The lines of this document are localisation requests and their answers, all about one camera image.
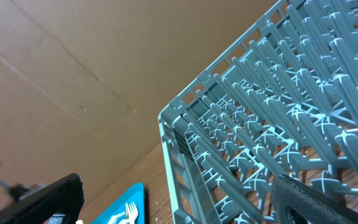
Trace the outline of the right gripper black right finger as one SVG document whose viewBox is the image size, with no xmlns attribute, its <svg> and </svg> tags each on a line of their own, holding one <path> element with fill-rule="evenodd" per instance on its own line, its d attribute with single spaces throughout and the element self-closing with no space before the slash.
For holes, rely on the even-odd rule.
<svg viewBox="0 0 358 224">
<path fill-rule="evenodd" d="M 358 224 L 358 213 L 287 175 L 272 184 L 272 199 L 281 224 Z"/>
</svg>

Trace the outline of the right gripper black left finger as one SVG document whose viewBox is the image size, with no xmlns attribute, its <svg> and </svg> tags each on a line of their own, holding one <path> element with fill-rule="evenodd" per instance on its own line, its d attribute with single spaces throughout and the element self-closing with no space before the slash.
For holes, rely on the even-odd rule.
<svg viewBox="0 0 358 224">
<path fill-rule="evenodd" d="M 76 173 L 35 189 L 9 186 L 13 203 L 0 210 L 0 224 L 75 224 L 85 202 L 83 183 Z"/>
</svg>

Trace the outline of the white napkin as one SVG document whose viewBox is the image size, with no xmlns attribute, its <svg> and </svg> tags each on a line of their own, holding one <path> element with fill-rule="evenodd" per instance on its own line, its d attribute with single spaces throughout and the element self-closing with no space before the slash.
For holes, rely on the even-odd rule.
<svg viewBox="0 0 358 224">
<path fill-rule="evenodd" d="M 107 222 L 107 224 L 126 224 L 130 223 L 128 218 L 122 219 L 120 222 L 117 222 L 119 218 L 122 218 L 126 215 L 125 212 L 118 213 L 117 215 L 113 215 Z"/>
</svg>

